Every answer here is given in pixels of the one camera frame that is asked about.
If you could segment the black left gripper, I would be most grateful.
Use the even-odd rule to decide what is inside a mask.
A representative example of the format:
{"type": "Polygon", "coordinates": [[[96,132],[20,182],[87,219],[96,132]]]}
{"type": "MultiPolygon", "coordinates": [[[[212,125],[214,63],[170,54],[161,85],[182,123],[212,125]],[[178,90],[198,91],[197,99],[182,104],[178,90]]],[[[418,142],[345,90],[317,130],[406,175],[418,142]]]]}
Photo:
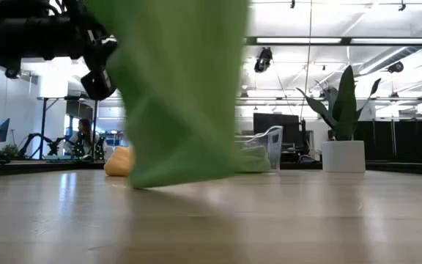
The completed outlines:
{"type": "Polygon", "coordinates": [[[104,68],[117,47],[116,40],[112,40],[112,34],[88,10],[85,1],[64,0],[64,7],[87,67],[92,71],[104,68]]]}

